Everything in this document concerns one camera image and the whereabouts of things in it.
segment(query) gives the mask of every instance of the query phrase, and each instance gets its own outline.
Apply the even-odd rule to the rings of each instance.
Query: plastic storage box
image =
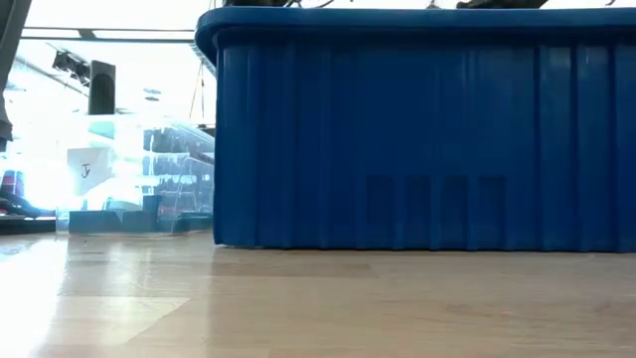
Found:
[[[636,252],[636,9],[224,8],[215,240]]]
[[[82,116],[65,125],[60,144],[68,170],[59,233],[212,227],[214,137],[161,118]]]

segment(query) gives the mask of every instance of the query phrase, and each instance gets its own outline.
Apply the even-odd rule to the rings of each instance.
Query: clear plastic container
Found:
[[[74,118],[59,138],[58,234],[212,228],[214,137],[167,118],[100,115]]]

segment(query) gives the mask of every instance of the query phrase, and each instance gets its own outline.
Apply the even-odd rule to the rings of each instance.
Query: bright light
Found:
[[[81,36],[75,29],[24,29],[22,38],[80,39]]]
[[[96,30],[93,31],[99,39],[112,40],[192,40],[194,31],[125,31],[125,30]]]
[[[54,324],[68,243],[45,240],[0,262],[0,356],[31,357]]]

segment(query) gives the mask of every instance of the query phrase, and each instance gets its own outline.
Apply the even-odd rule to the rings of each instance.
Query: blue plastic bin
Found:
[[[636,252],[636,9],[224,8],[215,240]]]

